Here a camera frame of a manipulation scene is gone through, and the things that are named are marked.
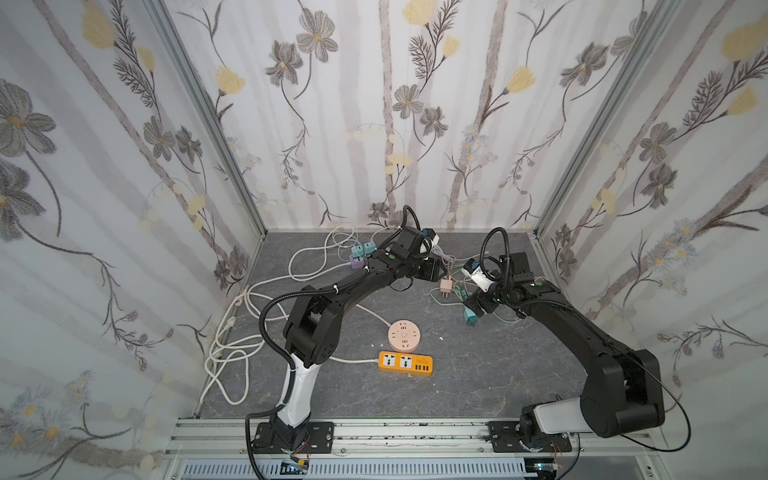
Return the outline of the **pink charger adapter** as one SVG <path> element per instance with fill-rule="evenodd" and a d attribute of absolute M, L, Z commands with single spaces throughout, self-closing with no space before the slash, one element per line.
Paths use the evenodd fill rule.
<path fill-rule="evenodd" d="M 439 291 L 444 297 L 448 297 L 453 291 L 454 282 L 449 278 L 443 278 L 439 283 Z"/>

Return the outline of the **pink round power socket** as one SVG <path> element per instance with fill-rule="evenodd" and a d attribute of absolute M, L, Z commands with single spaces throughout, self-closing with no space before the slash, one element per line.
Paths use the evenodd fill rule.
<path fill-rule="evenodd" d="M 420 341 L 421 331 L 410 320 L 398 320 L 388 329 L 389 345 L 396 352 L 412 353 L 417 349 Z"/>

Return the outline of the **orange power strip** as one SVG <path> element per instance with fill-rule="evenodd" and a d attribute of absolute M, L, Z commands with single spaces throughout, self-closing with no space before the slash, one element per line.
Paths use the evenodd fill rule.
<path fill-rule="evenodd" d="M 380 371 L 388 373 L 431 376 L 435 371 L 432 357 L 409 353 L 382 351 L 377 365 Z"/>

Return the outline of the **purple power strip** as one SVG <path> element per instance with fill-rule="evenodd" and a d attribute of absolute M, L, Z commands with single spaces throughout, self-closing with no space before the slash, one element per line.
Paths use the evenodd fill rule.
<path fill-rule="evenodd" d="M 349 265 L 350 265 L 350 268 L 353 270 L 363 269 L 366 266 L 366 262 L 367 260 L 364 255 L 362 256 L 351 255 L 349 257 Z"/>

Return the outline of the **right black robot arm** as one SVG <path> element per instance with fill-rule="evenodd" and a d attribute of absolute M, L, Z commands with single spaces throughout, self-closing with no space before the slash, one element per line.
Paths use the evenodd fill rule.
<path fill-rule="evenodd" d="M 466 273 L 480 272 L 483 279 L 465 306 L 477 316 L 506 306 L 521 318 L 532 318 L 557 337 L 586 373 L 578 397 L 524 408 L 522 435 L 531 441 L 560 433 L 629 438 L 633 432 L 662 426 L 664 398 L 671 391 L 661 379 L 657 357 L 611 337 L 576 309 L 557 286 L 536 279 L 526 254 L 512 252 L 504 228 L 493 228 L 483 242 L 488 244 L 494 235 L 501 236 L 504 249 L 493 261 L 498 268 L 489 270 L 484 254 L 466 262 Z"/>

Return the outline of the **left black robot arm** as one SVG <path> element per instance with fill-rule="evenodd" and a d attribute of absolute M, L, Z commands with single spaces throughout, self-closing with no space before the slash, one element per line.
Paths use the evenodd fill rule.
<path fill-rule="evenodd" d="M 323 288 L 311 285 L 277 295 L 257 314 L 264 345 L 286 362 L 282 392 L 276 406 L 245 416 L 246 450 L 257 451 L 252 422 L 267 419 L 268 445 L 297 451 L 308 442 L 311 399 L 320 366 L 338 347 L 344 316 L 361 300 L 406 278 L 435 283 L 446 269 L 432 254 L 435 232 L 425 229 L 412 207 L 403 207 L 401 223 L 364 260 L 361 270 Z M 282 302 L 293 302 L 283 327 L 284 344 L 269 334 L 267 317 Z"/>

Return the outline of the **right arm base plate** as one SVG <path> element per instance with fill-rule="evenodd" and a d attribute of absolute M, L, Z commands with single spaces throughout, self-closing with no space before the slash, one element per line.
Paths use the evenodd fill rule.
<path fill-rule="evenodd" d="M 518 420 L 496 420 L 486 423 L 486 439 L 494 453 L 570 453 L 573 446 L 567 434 L 545 434 Z"/>

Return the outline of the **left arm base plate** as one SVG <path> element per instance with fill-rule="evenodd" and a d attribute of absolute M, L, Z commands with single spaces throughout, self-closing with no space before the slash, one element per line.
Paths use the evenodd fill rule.
<path fill-rule="evenodd" d="M 334 443 L 335 424 L 330 421 L 308 421 L 292 428 L 279 422 L 259 423 L 251 441 L 256 454 L 330 454 Z"/>

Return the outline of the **aluminium front rail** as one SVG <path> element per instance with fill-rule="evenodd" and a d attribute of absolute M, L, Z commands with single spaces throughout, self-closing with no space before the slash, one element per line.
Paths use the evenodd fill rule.
<path fill-rule="evenodd" d="M 645 475 L 660 468 L 660 455 L 625 438 L 601 438 L 582 433 L 572 440 L 568 452 L 496 452 L 488 418 L 334 419 L 333 438 L 322 435 L 311 446 L 330 445 L 328 454 L 298 451 L 314 461 L 362 458 L 481 458 L 551 457 L 568 465 L 571 461 L 631 460 Z M 186 460 L 246 460 L 244 424 L 234 419 L 177 421 L 161 455 L 161 466 L 180 468 Z"/>

